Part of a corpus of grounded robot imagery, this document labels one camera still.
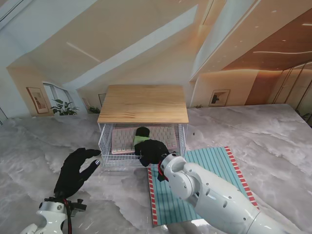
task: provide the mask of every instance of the pink keyboard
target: pink keyboard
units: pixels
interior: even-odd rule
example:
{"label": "pink keyboard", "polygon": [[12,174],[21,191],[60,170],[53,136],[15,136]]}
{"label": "pink keyboard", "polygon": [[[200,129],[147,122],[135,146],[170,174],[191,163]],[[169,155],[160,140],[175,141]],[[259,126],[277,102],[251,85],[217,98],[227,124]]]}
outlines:
{"label": "pink keyboard", "polygon": [[[177,149],[176,133],[173,126],[147,127],[150,130],[150,139],[163,142],[168,150]],[[135,152],[133,146],[137,128],[119,128],[113,130],[112,154],[131,154]]]}

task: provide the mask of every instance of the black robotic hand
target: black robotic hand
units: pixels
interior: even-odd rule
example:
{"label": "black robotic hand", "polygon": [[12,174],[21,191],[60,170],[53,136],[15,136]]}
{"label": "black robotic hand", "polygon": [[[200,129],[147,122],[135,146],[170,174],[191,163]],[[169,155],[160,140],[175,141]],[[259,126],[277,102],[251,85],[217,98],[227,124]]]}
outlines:
{"label": "black robotic hand", "polygon": [[158,140],[145,140],[135,145],[135,154],[141,155],[140,162],[144,167],[151,164],[158,164],[169,151],[164,143]]}
{"label": "black robotic hand", "polygon": [[86,150],[79,148],[71,153],[64,161],[57,184],[54,189],[55,197],[68,198],[74,195],[83,183],[92,175],[100,164],[100,160],[94,160],[91,165],[80,172],[80,167],[87,158],[98,156],[100,150]]}

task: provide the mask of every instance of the green object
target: green object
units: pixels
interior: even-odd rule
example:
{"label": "green object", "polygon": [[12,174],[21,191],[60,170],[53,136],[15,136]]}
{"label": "green object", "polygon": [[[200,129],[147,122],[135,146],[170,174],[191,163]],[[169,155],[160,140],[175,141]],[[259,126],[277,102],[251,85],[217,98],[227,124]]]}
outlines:
{"label": "green object", "polygon": [[89,111],[94,114],[99,114],[101,111],[98,107],[90,106]]}
{"label": "green object", "polygon": [[139,144],[145,140],[149,140],[150,138],[149,137],[146,137],[146,136],[135,136],[135,140],[134,140],[134,143],[133,145],[136,145],[136,144]]}
{"label": "green object", "polygon": [[53,110],[53,114],[59,112],[60,116],[73,116],[77,115],[76,110],[78,110],[78,107],[70,107],[71,102],[63,102],[60,99],[53,100],[57,103],[57,106],[52,106],[51,109]]}

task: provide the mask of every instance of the framed picture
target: framed picture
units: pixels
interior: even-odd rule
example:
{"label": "framed picture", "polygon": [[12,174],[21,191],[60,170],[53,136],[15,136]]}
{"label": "framed picture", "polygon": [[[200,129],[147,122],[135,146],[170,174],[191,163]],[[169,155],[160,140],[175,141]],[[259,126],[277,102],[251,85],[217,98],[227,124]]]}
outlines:
{"label": "framed picture", "polygon": [[101,103],[101,106],[103,106],[103,102],[105,100],[105,96],[106,96],[106,94],[99,94],[98,95],[98,99],[99,99],[99,101]]}
{"label": "framed picture", "polygon": [[229,93],[229,89],[214,90],[211,95],[209,106],[225,106]]}
{"label": "framed picture", "polygon": [[41,89],[30,87],[27,87],[26,89],[35,105],[37,113],[38,114],[48,113],[49,112],[48,105],[43,98]]}

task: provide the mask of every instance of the blue striped rug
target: blue striped rug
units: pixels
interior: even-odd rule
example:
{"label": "blue striped rug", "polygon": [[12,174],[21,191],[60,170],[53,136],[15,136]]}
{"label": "blue striped rug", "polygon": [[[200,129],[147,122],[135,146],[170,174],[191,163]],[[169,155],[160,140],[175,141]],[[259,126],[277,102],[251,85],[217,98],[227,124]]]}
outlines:
{"label": "blue striped rug", "polygon": [[[188,162],[198,163],[229,183],[236,186],[247,198],[253,199],[250,189],[228,147],[214,147],[186,152]],[[176,198],[169,189],[167,181],[157,180],[157,166],[148,169],[150,193],[152,201],[153,224],[163,225],[200,219],[193,207],[187,202]]]}

